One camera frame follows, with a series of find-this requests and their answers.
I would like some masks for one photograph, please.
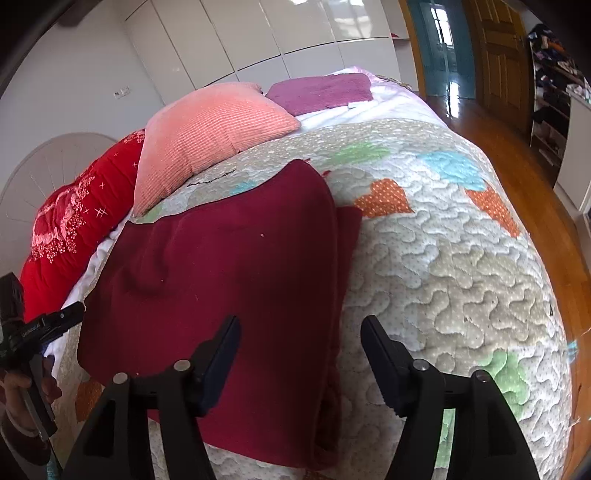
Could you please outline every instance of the headboard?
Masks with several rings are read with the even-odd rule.
[[[61,135],[37,147],[20,163],[0,194],[0,275],[13,271],[20,276],[31,252],[39,207],[114,143],[100,134]]]

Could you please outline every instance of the magenta towel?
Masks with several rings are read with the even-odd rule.
[[[273,85],[267,98],[293,116],[373,100],[371,83],[363,73],[341,73],[325,77],[302,77]]]

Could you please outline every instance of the pink pillow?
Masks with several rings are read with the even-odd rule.
[[[146,126],[133,214],[144,214],[192,175],[299,127],[256,83],[222,83],[189,93]]]

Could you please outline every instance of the wooden door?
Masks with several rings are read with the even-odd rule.
[[[472,35],[479,102],[531,133],[533,70],[519,14],[501,0],[463,0]]]

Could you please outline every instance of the metal screw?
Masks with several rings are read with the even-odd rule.
[[[177,372],[184,372],[185,370],[188,370],[189,368],[191,368],[191,362],[189,360],[179,360],[178,362],[176,362],[174,364],[174,369]]]
[[[127,382],[127,374],[123,372],[119,372],[113,377],[113,383],[121,385],[122,383]]]
[[[484,370],[476,370],[475,376],[476,379],[480,380],[481,382],[488,382],[491,380],[490,374]]]
[[[422,358],[418,358],[413,362],[413,367],[420,372],[424,372],[425,370],[429,369],[429,362],[423,360]]]

